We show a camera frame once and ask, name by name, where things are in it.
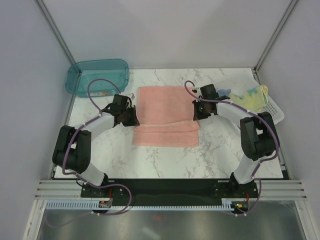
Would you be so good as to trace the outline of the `pink towel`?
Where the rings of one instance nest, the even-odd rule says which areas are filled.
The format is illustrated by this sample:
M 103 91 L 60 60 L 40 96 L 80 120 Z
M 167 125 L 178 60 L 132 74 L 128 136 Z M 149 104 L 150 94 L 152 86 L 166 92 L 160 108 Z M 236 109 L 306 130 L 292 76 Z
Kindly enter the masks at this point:
M 144 147 L 197 147 L 200 127 L 193 120 L 193 99 L 182 86 L 140 87 L 136 106 L 140 125 L 134 129 L 132 144 Z

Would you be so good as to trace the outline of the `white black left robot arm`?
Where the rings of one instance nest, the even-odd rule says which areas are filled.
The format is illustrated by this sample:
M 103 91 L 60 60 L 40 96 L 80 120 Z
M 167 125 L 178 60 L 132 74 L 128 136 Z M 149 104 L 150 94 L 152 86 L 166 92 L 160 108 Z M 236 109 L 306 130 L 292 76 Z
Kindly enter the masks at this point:
M 105 197 L 110 186 L 106 182 L 106 173 L 91 163 L 92 140 L 118 125 L 140 125 L 133 97 L 133 94 L 115 94 L 112 102 L 92 119 L 77 126 L 64 125 L 59 130 L 52 155 L 53 164 L 61 167 L 63 174 L 75 175 L 90 184 L 98 197 Z

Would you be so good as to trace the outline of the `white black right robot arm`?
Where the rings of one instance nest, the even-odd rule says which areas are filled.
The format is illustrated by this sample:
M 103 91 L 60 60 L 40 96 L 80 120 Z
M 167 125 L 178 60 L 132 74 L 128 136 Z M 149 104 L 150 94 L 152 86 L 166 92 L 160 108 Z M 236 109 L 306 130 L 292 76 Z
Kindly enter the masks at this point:
M 240 129 L 240 143 L 243 157 L 229 178 L 228 190 L 234 197 L 241 197 L 247 186 L 253 182 L 261 164 L 279 155 L 279 138 L 272 115 L 265 111 L 255 113 L 232 101 L 228 96 L 220 96 L 213 84 L 193 87 L 186 91 L 195 98 L 193 103 L 195 121 L 213 115 L 232 122 Z

